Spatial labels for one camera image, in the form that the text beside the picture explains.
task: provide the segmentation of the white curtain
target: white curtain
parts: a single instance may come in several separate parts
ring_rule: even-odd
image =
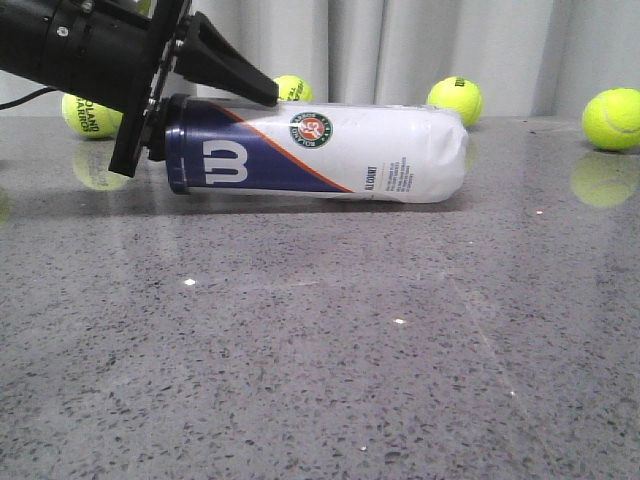
[[[306,79],[317,101],[419,104],[435,82],[459,75],[480,85],[486,116],[578,117],[601,90],[640,87],[640,0],[194,0],[193,7],[267,75]],[[0,89],[0,101],[28,90],[6,74]],[[21,112],[51,114],[43,101]]]

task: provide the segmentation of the black mount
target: black mount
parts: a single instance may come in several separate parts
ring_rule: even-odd
[[[111,171],[135,174],[141,148],[159,125],[154,117],[174,63],[187,80],[276,104],[277,85],[206,16],[189,15],[191,0],[158,0],[151,19],[127,3],[0,0],[0,69],[124,114]]]

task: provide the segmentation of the speckled granite surface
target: speckled granite surface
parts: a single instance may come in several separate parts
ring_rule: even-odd
[[[471,141],[438,205],[178,197],[0,119],[0,478],[640,478],[638,152]]]

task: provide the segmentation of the wilson logo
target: wilson logo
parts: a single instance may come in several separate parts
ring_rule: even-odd
[[[333,134],[333,125],[319,113],[299,113],[291,119],[291,137],[305,148],[318,148],[327,143]]]
[[[240,183],[249,176],[247,150],[237,142],[209,140],[202,144],[204,178],[207,185]]]

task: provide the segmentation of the roland garros logo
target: roland garros logo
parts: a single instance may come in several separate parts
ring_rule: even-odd
[[[318,148],[331,138],[333,125],[324,115],[304,112],[291,119],[289,131],[299,145],[305,148]]]

